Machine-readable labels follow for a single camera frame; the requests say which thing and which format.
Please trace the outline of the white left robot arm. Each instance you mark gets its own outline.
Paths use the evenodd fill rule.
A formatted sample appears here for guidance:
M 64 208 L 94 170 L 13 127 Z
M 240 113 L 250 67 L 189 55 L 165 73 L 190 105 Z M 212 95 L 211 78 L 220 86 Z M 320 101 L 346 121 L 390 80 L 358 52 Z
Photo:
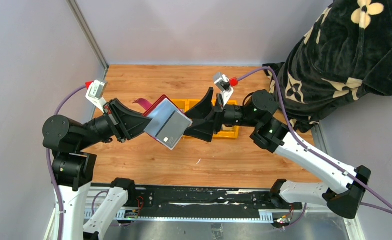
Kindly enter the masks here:
M 92 185 L 97 156 L 85 149 L 98 143 L 120 143 L 140 136 L 151 122 L 149 117 L 124 106 L 118 99 L 106 103 L 103 115 L 79 123 L 56 114 L 43 125 L 43 146 L 56 196 L 59 240 L 102 240 L 121 207 L 137 201 L 136 184 L 116 178 L 106 199 L 85 221 L 86 201 Z

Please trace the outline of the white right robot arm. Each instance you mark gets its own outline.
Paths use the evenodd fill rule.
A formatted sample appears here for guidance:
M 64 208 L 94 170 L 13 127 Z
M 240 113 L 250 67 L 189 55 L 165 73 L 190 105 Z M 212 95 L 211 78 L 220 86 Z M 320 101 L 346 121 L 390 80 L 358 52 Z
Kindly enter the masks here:
M 202 100 L 185 112 L 192 120 L 186 136 L 211 142 L 223 126 L 251 127 L 250 138 L 256 146 L 297 163 L 320 179 L 319 183 L 278 179 L 267 197 L 274 208 L 307 203 L 325 206 L 345 219 L 356 217 L 370 169 L 342 163 L 304 141 L 292 127 L 274 117 L 279 106 L 266 90 L 250 93 L 242 105 L 227 104 L 221 94 L 216 95 L 216 100 L 213 97 L 214 90 L 210 88 Z

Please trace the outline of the yellow bin with black holder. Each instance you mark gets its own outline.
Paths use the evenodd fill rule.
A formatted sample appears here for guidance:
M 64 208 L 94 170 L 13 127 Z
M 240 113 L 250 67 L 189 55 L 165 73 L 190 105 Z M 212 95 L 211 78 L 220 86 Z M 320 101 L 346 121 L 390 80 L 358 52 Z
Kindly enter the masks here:
M 200 99 L 186 99 L 184 111 L 187 112 L 188 110 L 196 106 L 200 101 Z

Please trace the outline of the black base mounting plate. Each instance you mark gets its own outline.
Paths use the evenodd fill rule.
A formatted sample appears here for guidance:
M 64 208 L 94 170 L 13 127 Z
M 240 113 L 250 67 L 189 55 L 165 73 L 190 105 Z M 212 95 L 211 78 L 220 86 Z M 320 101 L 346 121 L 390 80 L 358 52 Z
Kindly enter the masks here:
M 142 205 L 141 218 L 256 219 L 261 211 L 288 213 L 301 210 L 301 203 L 275 206 L 268 189 L 138 185 L 124 205 Z

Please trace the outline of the black floral blanket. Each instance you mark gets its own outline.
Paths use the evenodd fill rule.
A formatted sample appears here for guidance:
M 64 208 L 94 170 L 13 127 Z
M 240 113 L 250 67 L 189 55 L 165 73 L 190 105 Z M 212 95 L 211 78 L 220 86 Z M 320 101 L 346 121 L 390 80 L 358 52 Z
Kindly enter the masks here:
M 365 95 L 392 96 L 392 0 L 333 1 L 285 61 L 264 68 L 302 133 Z

